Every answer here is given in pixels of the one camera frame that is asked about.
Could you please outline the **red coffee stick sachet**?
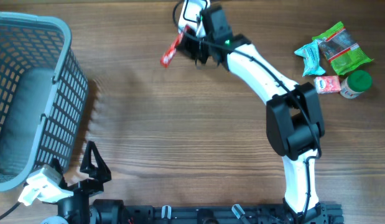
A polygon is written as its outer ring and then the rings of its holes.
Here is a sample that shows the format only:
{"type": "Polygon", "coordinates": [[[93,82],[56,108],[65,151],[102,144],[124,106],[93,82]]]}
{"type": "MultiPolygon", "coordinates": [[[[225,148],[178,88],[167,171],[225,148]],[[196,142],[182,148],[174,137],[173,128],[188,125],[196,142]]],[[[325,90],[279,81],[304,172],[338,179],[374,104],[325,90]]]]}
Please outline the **red coffee stick sachet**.
{"type": "Polygon", "coordinates": [[[165,51],[165,53],[163,54],[163,56],[160,59],[160,64],[163,67],[167,68],[170,65],[173,57],[177,53],[177,47],[181,44],[181,42],[183,40],[184,32],[187,32],[188,30],[190,30],[190,26],[186,25],[183,28],[183,30],[178,34],[176,39],[172,42],[170,47],[165,51]]]}

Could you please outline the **teal tissue pack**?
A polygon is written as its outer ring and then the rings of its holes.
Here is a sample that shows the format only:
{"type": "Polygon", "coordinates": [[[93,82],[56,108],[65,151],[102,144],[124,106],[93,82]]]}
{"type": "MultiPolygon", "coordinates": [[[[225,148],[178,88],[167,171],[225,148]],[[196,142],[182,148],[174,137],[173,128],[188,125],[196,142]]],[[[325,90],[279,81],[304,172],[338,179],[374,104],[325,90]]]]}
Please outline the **teal tissue pack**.
{"type": "Polygon", "coordinates": [[[320,54],[318,48],[318,42],[313,42],[302,46],[301,48],[294,51],[299,57],[303,58],[304,71],[302,76],[307,75],[324,75],[325,70],[320,66],[320,54]]]}

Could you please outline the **red small box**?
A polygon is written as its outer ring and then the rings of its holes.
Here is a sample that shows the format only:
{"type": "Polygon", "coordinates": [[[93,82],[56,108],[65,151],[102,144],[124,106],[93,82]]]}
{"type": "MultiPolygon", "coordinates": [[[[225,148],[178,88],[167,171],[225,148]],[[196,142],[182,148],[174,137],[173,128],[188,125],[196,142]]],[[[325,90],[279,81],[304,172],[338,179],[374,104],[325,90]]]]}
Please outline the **red small box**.
{"type": "Polygon", "coordinates": [[[338,93],[341,91],[340,80],[337,76],[322,76],[314,79],[318,94],[338,93]]]}

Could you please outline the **green candy bag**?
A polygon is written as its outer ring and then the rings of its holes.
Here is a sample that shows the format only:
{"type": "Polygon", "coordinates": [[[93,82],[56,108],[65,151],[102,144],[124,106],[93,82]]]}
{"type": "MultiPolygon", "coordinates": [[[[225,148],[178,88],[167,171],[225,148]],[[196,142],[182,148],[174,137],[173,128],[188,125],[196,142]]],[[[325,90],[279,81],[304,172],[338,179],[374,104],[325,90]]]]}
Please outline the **green candy bag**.
{"type": "Polygon", "coordinates": [[[312,37],[337,75],[345,75],[359,66],[370,63],[369,58],[342,22],[318,36],[312,37]]]}

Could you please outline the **green lid jar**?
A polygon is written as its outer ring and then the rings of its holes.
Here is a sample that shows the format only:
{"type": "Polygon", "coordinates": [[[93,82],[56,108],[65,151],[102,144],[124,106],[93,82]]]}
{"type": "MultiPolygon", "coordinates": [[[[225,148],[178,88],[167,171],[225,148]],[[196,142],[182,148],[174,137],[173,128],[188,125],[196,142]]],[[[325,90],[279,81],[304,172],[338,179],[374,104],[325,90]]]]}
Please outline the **green lid jar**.
{"type": "Polygon", "coordinates": [[[372,83],[372,77],[368,72],[357,70],[342,81],[340,95],[347,99],[356,98],[369,90],[372,83]]]}

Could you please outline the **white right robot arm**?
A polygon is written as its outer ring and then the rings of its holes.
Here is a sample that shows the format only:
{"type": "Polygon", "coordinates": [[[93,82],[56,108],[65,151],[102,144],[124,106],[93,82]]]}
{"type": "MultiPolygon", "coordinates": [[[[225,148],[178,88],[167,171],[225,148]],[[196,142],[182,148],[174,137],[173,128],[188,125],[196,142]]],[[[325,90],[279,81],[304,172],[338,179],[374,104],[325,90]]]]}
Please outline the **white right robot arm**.
{"type": "Polygon", "coordinates": [[[322,156],[325,134],[318,95],[311,83],[299,85],[267,62],[243,34],[235,35],[219,4],[179,1],[180,17],[173,22],[183,34],[178,49],[195,62],[212,57],[242,79],[266,106],[266,134],[284,163],[284,205],[292,223],[319,216],[315,192],[315,161],[322,156]]]}

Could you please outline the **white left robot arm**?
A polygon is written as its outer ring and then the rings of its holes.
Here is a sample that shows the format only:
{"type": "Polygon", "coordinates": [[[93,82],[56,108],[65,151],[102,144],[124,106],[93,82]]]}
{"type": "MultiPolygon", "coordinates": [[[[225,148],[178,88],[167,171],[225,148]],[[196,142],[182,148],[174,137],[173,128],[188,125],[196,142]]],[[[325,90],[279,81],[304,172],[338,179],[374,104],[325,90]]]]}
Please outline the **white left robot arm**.
{"type": "Polygon", "coordinates": [[[58,214],[44,219],[41,224],[103,222],[101,212],[90,205],[89,198],[104,191],[104,183],[111,180],[111,171],[93,141],[86,144],[80,172],[88,174],[89,178],[70,186],[64,180],[61,181],[60,185],[73,195],[56,202],[58,214]]]}

